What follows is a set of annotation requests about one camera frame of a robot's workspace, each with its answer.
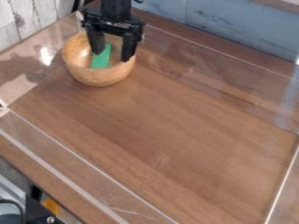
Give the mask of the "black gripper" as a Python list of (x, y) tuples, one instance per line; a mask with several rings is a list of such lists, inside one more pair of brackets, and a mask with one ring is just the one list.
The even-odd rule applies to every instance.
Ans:
[(101, 9), (91, 7), (85, 8), (81, 13), (83, 15), (82, 26), (87, 30), (93, 52), (101, 55), (105, 51), (105, 34), (123, 36), (122, 61), (129, 62), (137, 53), (138, 42), (145, 39), (146, 22), (133, 14), (127, 18), (106, 17)]

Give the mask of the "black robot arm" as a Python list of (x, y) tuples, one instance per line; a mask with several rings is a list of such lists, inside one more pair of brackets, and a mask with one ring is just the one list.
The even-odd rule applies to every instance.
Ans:
[(123, 62), (137, 54), (138, 43), (145, 39), (146, 22), (133, 14), (133, 2), (145, 0), (101, 0), (98, 7), (85, 7), (82, 26), (86, 28), (91, 51), (101, 55), (106, 48), (106, 35), (123, 39)]

